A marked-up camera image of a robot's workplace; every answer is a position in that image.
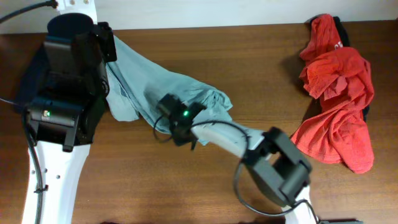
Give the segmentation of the light blue t-shirt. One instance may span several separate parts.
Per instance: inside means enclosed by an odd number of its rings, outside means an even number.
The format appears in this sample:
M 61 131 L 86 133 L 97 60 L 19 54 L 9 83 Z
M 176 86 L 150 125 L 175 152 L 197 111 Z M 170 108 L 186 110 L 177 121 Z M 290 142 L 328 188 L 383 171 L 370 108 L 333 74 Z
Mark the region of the light blue t-shirt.
M 150 61 L 115 37 L 117 61 L 106 64 L 110 91 L 106 100 L 117 121 L 144 118 L 158 132 L 169 134 L 169 122 L 156 108 L 167 94 L 186 104 L 201 103 L 211 108 L 215 119 L 231 121 L 233 104 L 221 90 Z

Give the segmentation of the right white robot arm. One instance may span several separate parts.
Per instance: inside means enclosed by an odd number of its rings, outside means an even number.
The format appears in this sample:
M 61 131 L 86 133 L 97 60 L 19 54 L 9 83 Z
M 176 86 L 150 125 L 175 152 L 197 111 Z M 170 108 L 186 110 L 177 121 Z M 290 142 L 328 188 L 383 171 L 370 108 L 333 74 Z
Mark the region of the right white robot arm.
M 239 158 L 233 177 L 233 190 L 239 202 L 264 217 L 283 217 L 286 223 L 321 223 L 310 201 L 312 166 L 279 128 L 251 129 L 222 119 L 201 103 L 189 105 L 166 94 L 157 104 L 168 120 L 171 139 L 178 145 L 199 140 L 216 144 Z M 254 208 L 239 191 L 239 178 L 246 169 L 261 194 L 282 210 L 269 213 Z

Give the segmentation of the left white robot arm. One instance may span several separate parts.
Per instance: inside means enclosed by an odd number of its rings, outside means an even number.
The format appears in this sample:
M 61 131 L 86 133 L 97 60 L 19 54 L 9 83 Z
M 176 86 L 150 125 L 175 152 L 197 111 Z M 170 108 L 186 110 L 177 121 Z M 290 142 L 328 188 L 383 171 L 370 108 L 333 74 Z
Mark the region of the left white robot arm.
M 113 30 L 95 7 L 61 3 L 21 82 L 29 182 L 23 223 L 70 223 L 78 181 L 117 59 Z

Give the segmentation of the red t-shirt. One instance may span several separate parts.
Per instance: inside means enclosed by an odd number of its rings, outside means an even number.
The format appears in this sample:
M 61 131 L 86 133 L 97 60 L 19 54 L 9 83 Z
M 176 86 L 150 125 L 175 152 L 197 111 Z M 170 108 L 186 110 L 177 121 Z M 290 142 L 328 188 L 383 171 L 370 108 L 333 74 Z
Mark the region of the red t-shirt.
M 312 21 L 300 58 L 305 62 L 299 76 L 303 87 L 322 111 L 306 119 L 291 140 L 320 162 L 344 163 L 356 174 L 369 171 L 374 153 L 363 111 L 374 98 L 371 64 L 343 44 L 329 14 Z

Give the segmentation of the black garment under red shirt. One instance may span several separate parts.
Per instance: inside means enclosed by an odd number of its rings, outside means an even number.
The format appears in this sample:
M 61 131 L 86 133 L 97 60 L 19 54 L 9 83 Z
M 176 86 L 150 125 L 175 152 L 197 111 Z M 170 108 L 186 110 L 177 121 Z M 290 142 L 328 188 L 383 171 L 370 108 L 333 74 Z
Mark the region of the black garment under red shirt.
M 346 29 L 343 27 L 343 24 L 340 21 L 340 18 L 338 16 L 335 16 L 333 18 L 334 22 L 335 22 L 335 26 L 336 29 L 338 31 L 339 37 L 341 39 L 341 43 L 343 44 L 344 47 L 349 47 L 350 41 L 349 41 L 349 37 L 348 37 L 348 33 L 346 31 Z M 366 121 L 367 120 L 367 115 L 369 113 L 370 107 L 367 106 L 362 110 L 362 116 L 363 116 L 363 120 Z

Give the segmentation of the folded navy blue garment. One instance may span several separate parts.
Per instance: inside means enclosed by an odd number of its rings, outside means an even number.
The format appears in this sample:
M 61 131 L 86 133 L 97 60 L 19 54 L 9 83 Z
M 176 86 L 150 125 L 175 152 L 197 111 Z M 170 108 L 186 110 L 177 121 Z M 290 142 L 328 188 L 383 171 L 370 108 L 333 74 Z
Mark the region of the folded navy blue garment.
M 34 99 L 49 67 L 47 53 L 42 44 L 36 51 L 19 83 L 17 95 L 14 100 L 17 103 L 17 106 L 14 107 L 16 113 L 21 114 L 25 105 Z

